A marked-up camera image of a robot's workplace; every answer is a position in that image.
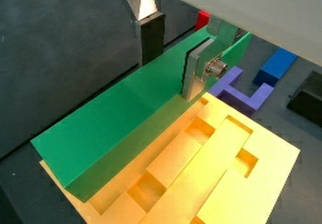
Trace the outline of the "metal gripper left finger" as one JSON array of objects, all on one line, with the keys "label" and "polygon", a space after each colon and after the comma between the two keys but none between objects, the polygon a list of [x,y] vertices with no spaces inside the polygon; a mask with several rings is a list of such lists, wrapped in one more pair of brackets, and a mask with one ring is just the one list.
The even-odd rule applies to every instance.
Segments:
[{"label": "metal gripper left finger", "polygon": [[130,6],[139,38],[139,66],[163,53],[164,14],[156,0],[126,0]]}]

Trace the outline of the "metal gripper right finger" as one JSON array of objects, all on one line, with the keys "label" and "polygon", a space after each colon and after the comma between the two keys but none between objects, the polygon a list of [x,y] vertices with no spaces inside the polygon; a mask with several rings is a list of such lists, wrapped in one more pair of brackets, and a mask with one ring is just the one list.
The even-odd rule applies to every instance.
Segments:
[{"label": "metal gripper right finger", "polygon": [[243,30],[224,20],[210,16],[206,32],[214,36],[207,37],[192,47],[184,57],[182,96],[191,101],[204,90],[208,77],[219,79],[227,70],[222,61],[224,50],[243,36]]}]

